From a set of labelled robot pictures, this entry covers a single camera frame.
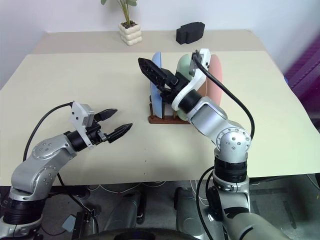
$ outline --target black cable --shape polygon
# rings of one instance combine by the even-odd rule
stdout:
[[[48,112],[40,119],[40,121],[37,123],[37,125],[36,125],[35,128],[33,129],[32,133],[31,133],[31,135],[30,135],[30,137],[29,137],[29,139],[28,139],[28,142],[26,143],[26,146],[25,146],[25,149],[24,149],[24,153],[23,153],[23,159],[22,159],[23,162],[27,159],[28,149],[29,149],[29,147],[30,147],[30,144],[31,144],[32,139],[34,138],[34,136],[35,136],[35,134],[36,134],[36,131],[38,130],[38,128],[40,127],[40,125],[42,124],[42,122],[46,119],[46,117],[48,117],[51,113],[53,113],[53,112],[54,112],[55,110],[57,110],[57,109],[60,109],[60,108],[63,108],[63,107],[67,107],[67,106],[72,107],[72,104],[73,104],[73,102],[68,102],[68,103],[65,103],[65,104],[56,106],[56,107],[54,107],[53,109],[51,109],[50,111],[48,111]],[[69,193],[68,188],[67,188],[67,186],[64,184],[64,182],[63,182],[63,180],[62,180],[62,178],[61,178],[61,176],[60,176],[59,173],[57,174],[57,177],[58,177],[61,185],[64,187],[64,189],[65,189],[66,193],[68,194],[68,196],[69,196],[76,204],[78,204],[81,208],[83,208],[86,212],[88,212],[88,213],[91,215],[91,217],[92,217],[92,219],[93,219],[93,221],[94,221],[95,227],[96,227],[96,233],[98,233],[98,232],[99,232],[98,221],[97,221],[96,217],[93,215],[92,211],[91,211],[89,208],[87,208],[85,205],[83,205],[81,202],[79,202],[74,196],[72,196],[72,195]]]
[[[68,194],[68,196],[76,203],[78,204],[81,208],[83,208],[83,210],[85,210],[88,214],[90,214],[90,216],[92,217],[93,221],[94,221],[94,225],[95,225],[95,228],[96,228],[96,231],[95,233],[98,234],[99,233],[99,224],[98,224],[98,221],[95,217],[95,215],[92,213],[92,211],[87,208],[85,205],[83,205],[80,201],[78,201],[74,196],[72,196],[69,191],[68,191],[68,187],[65,185],[65,183],[62,181],[62,178],[60,176],[60,174],[58,173],[57,174],[57,177],[59,179],[59,182],[60,184],[64,187],[65,191],[66,191],[66,194]]]
[[[207,71],[207,69],[201,64],[200,60],[198,59],[199,52],[196,50],[195,53],[192,54],[192,60],[195,62],[197,67],[212,81],[214,82],[222,91],[224,91],[232,100],[234,100],[246,113],[250,120],[251,124],[251,133],[250,137],[251,139],[254,138],[255,135],[255,121],[252,117],[250,111],[247,109],[247,107],[231,92],[229,91],[218,79],[216,79],[210,72]]]
[[[214,239],[213,239],[213,237],[211,236],[211,234],[210,234],[210,232],[209,232],[209,230],[208,230],[208,228],[207,228],[207,225],[206,225],[206,223],[205,223],[204,218],[202,217],[202,213],[201,213],[201,210],[200,210],[200,204],[199,204],[199,191],[200,191],[200,186],[201,186],[202,180],[204,179],[204,177],[206,176],[206,174],[207,174],[208,172],[210,172],[211,170],[213,170],[214,168],[215,168],[215,167],[212,166],[212,167],[208,168],[208,169],[202,174],[202,176],[201,176],[200,179],[199,179],[198,186],[196,187],[196,193],[195,193],[196,210],[197,210],[197,212],[198,212],[198,215],[199,215],[200,221],[201,221],[201,223],[202,223],[202,226],[203,226],[206,234],[208,235],[209,240],[214,240]]]
[[[208,199],[208,188],[209,188],[209,182],[210,182],[210,179],[213,177],[213,172],[210,172],[207,180],[206,180],[206,183],[205,183],[205,197],[206,199]]]
[[[49,233],[44,229],[44,227],[42,225],[41,225],[41,229],[45,234],[52,236],[52,237],[59,236],[61,234],[64,234],[67,231],[67,230],[63,230],[62,232],[59,232],[59,233]]]
[[[35,128],[33,129],[29,139],[28,139],[28,142],[26,143],[26,146],[25,146],[25,149],[24,149],[24,153],[23,153],[23,159],[22,161],[24,162],[26,159],[27,159],[27,154],[28,154],[28,149],[30,147],[30,144],[31,144],[31,141],[32,139],[34,138],[35,134],[36,134],[36,131],[38,130],[38,128],[40,127],[40,125],[42,124],[42,122],[46,119],[46,117],[48,117],[52,112],[54,112],[55,110],[57,109],[60,109],[60,108],[63,108],[63,107],[67,107],[67,106],[70,106],[72,107],[72,102],[68,102],[68,103],[65,103],[65,104],[62,104],[62,105],[59,105],[59,106],[56,106],[55,108],[52,108],[50,111],[48,111],[41,119],[40,121],[38,122],[38,124],[35,126]]]

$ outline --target blue plate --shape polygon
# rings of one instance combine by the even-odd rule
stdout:
[[[161,52],[157,51],[153,55],[152,62],[161,68]],[[150,92],[153,114],[162,119],[162,98],[156,85],[154,85],[152,82],[150,82]]]

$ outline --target white wall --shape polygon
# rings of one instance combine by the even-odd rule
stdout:
[[[320,32],[319,0],[137,0],[142,30],[174,30],[202,21],[207,30],[249,29],[285,72]],[[1,85],[43,32],[113,31],[123,15],[116,0],[0,0]]]

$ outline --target robotic arm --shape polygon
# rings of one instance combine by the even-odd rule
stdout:
[[[208,49],[194,53],[205,68]],[[174,110],[181,109],[187,120],[215,145],[214,186],[207,191],[210,214],[222,222],[232,240],[287,240],[282,232],[261,216],[250,213],[249,177],[247,176],[248,149],[251,137],[237,122],[228,120],[227,114],[207,96],[196,90],[201,84],[188,81],[180,72],[175,75],[158,68],[152,61],[138,59],[142,73],[161,91],[162,99]],[[199,71],[193,57],[190,74]]]
[[[39,142],[29,158],[14,170],[8,205],[0,219],[0,239],[33,239],[40,227],[46,198],[59,170],[77,152],[102,142],[112,143],[131,128],[132,123],[129,123],[118,127],[111,134],[101,132],[98,122],[110,118],[116,111],[106,109],[95,114],[87,104],[72,103],[70,120],[76,130]]]

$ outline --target table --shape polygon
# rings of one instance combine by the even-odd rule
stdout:
[[[61,171],[67,185],[198,179],[213,165],[214,146],[191,125],[149,124],[150,84],[138,57],[162,51],[163,68],[176,70],[180,56],[209,48],[222,64],[224,84],[251,111],[256,125],[248,151],[248,175],[267,177],[320,172],[320,135],[259,39],[247,30],[206,31],[179,45],[173,31],[145,31],[126,46],[117,32],[65,32],[43,36],[0,91],[0,185],[10,185],[30,133],[51,108],[70,101],[95,112],[117,108],[104,132],[133,123],[122,138],[78,153]],[[250,131],[246,114],[228,96],[220,106]],[[69,108],[50,115],[39,141],[72,131]]]

